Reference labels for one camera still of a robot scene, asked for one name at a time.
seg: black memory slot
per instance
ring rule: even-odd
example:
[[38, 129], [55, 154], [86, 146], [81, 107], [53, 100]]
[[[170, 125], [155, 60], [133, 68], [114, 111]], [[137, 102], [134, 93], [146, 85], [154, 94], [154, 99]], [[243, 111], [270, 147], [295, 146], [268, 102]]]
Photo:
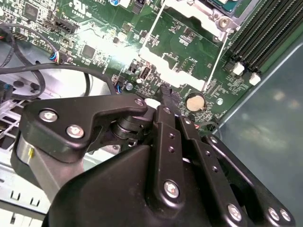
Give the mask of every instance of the black memory slot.
[[255, 68], [261, 68], [261, 66], [271, 57], [271, 55], [276, 52], [279, 47], [289, 38], [289, 36], [303, 23], [303, 14], [300, 15], [297, 20], [293, 21], [292, 24], [288, 27], [277, 40], [274, 45], [272, 45], [265, 54], [259, 58], [259, 60], [254, 64]]
[[297, 1], [291, 6], [290, 10], [284, 14], [282, 20], [275, 25], [273, 29], [266, 38], [262, 41], [262, 45], [257, 48], [253, 54], [247, 59], [249, 64], [254, 64], [267, 50], [268, 48], [276, 43], [276, 39], [279, 38], [284, 32], [287, 32], [287, 28], [290, 26], [293, 20], [300, 17], [300, 12], [303, 9], [303, 0]]
[[231, 51], [233, 53], [238, 53], [244, 47], [244, 45], [256, 32], [256, 29], [261, 25], [264, 18], [266, 18], [272, 11], [273, 6], [280, 1], [281, 0], [268, 0], [263, 4], [262, 8], [256, 13], [254, 18], [244, 28], [239, 37], [236, 39], [235, 43], [232, 45]]
[[275, 12], [272, 13], [264, 22], [261, 29], [256, 31], [254, 34], [254, 37], [257, 37], [249, 43], [249, 45], [246, 45], [239, 53], [239, 56], [242, 57], [246, 62], [247, 58], [250, 56], [250, 54], [255, 50], [258, 49], [259, 44], [263, 44], [263, 39], [266, 38], [266, 35], [270, 32], [270, 30], [273, 28], [274, 24], [279, 21], [279, 19], [282, 17], [282, 15], [286, 12], [286, 10], [290, 7], [290, 1], [282, 1], [280, 2], [276, 8]]

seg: black cable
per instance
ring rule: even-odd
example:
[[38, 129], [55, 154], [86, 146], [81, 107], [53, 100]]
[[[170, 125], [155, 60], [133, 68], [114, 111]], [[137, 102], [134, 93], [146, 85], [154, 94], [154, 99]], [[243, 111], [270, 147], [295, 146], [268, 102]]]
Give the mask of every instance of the black cable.
[[90, 79], [89, 79], [89, 74], [84, 73], [84, 78], [85, 78], [85, 83], [86, 83], [86, 88], [85, 88], [85, 93], [83, 96], [89, 96], [90, 93]]
[[215, 123], [215, 122], [203, 122], [203, 123], [199, 124], [199, 127], [204, 127], [204, 126], [207, 126], [207, 125], [213, 125], [219, 133], [219, 139], [222, 140], [222, 132], [221, 132], [219, 126], [217, 125], [217, 123]]
[[2, 24], [0, 24], [0, 29], [8, 34], [8, 37], [10, 39], [10, 44], [11, 44], [8, 55], [6, 56], [4, 62], [0, 65], [0, 68], [2, 68], [4, 66], [6, 66], [12, 59], [12, 57], [14, 55], [14, 46], [15, 46], [16, 41], [15, 41], [14, 35], [11, 33], [11, 31], [7, 27], [4, 27], [4, 26], [2, 26]]
[[68, 64], [58, 65], [56, 63], [46, 63], [46, 64], [31, 65], [31, 66], [21, 66], [21, 67], [15, 67], [15, 68], [5, 68], [5, 69], [0, 69], [0, 75], [17, 73], [17, 72], [47, 70], [47, 69], [75, 70], [75, 71], [88, 73], [88, 74], [106, 82], [110, 93], [112, 95], [116, 94], [116, 90], [115, 90], [115, 87], [114, 87], [111, 79], [108, 78], [107, 76], [105, 76], [103, 73], [96, 71], [96, 70], [92, 70], [92, 69], [80, 67], [80, 66], [75, 66], [75, 65], [68, 65]]
[[[27, 58], [22, 54], [22, 52], [20, 51], [19, 47], [17, 44], [15, 44], [14, 46], [15, 49], [15, 55], [20, 59], [20, 61], [25, 64], [26, 66], [30, 66], [33, 65], [29, 60], [27, 60]], [[46, 84], [45, 84], [45, 79], [42, 75], [42, 73], [40, 71], [32, 71], [33, 75], [35, 76], [35, 78], [38, 81], [38, 84], [40, 86], [40, 91], [38, 94], [35, 95], [31, 95], [31, 96], [25, 96], [25, 95], [18, 95], [18, 94], [13, 94], [12, 95], [12, 99], [16, 99], [16, 100], [32, 100], [35, 98], [38, 98], [40, 95], [43, 94], [43, 92], [45, 91], [46, 88]]]

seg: screw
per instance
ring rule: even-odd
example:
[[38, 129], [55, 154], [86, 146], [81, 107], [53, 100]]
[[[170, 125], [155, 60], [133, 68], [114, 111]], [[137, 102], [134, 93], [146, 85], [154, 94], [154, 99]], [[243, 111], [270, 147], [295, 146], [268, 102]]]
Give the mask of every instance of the screw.
[[223, 99], [222, 98], [218, 98], [216, 101], [217, 105], [222, 105], [223, 104]]
[[241, 221], [242, 220], [241, 213], [238, 210], [238, 208], [236, 208], [235, 205], [229, 204], [227, 206], [227, 209], [228, 209], [228, 212], [230, 213], [230, 215], [232, 216], [233, 219], [235, 219], [236, 221]]
[[125, 88], [126, 90], [131, 91], [134, 88], [134, 86], [131, 83], [128, 83], [125, 85]]
[[221, 28], [225, 28], [228, 24], [229, 24], [229, 21], [225, 18], [223, 18], [219, 21], [219, 25]]
[[72, 124], [69, 127], [67, 127], [66, 133], [70, 137], [76, 138], [76, 139], [82, 138], [84, 136], [84, 130], [76, 124]]
[[165, 107], [165, 108], [163, 108], [163, 110], [164, 110], [165, 112], [167, 112], [168, 114], [171, 114], [171, 111], [170, 111], [169, 108]]
[[171, 181], [166, 181], [164, 183], [164, 190], [171, 198], [177, 198], [179, 196], [179, 188]]
[[144, 104], [143, 104], [143, 102], [142, 102], [142, 100], [141, 99], [135, 99], [134, 100], [134, 102], [137, 104], [137, 105], [139, 105], [139, 106], [143, 106]]
[[186, 124], [190, 124], [190, 120], [188, 118], [184, 118]]
[[279, 220], [280, 220], [279, 215], [277, 214], [277, 212], [276, 212], [274, 209], [272, 209], [272, 208], [270, 207], [270, 208], [268, 208], [268, 211], [269, 211], [270, 216], [271, 216], [274, 220], [276, 220], [276, 221], [279, 221]]
[[286, 221], [290, 221], [290, 216], [288, 215], [288, 213], [284, 209], [280, 209], [280, 213], [282, 214], [282, 217], [284, 217], [284, 219]]
[[39, 117], [45, 122], [55, 122], [58, 119], [57, 114], [50, 110], [41, 111]]
[[213, 137], [213, 136], [211, 136], [210, 139], [211, 139], [211, 141], [212, 141], [213, 143], [217, 143], [217, 142], [218, 142], [217, 139], [216, 139], [215, 137]]

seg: yellow mark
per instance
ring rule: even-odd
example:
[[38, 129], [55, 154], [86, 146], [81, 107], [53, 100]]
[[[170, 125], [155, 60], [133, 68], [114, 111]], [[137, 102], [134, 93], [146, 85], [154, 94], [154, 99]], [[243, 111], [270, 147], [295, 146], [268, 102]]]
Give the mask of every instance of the yellow mark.
[[33, 148], [30, 148], [29, 151], [28, 151], [28, 156], [29, 158], [32, 158], [34, 156], [34, 149]]

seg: motherboard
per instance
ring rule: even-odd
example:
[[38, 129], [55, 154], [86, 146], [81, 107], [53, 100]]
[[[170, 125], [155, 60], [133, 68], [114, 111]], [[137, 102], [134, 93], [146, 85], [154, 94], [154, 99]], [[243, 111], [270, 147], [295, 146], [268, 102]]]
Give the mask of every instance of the motherboard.
[[[303, 31], [303, 0], [0, 0], [0, 7], [1, 23], [38, 31], [61, 62], [103, 72], [118, 94], [154, 98], [169, 87], [197, 128], [220, 122]], [[52, 56], [35, 34], [13, 33]]]

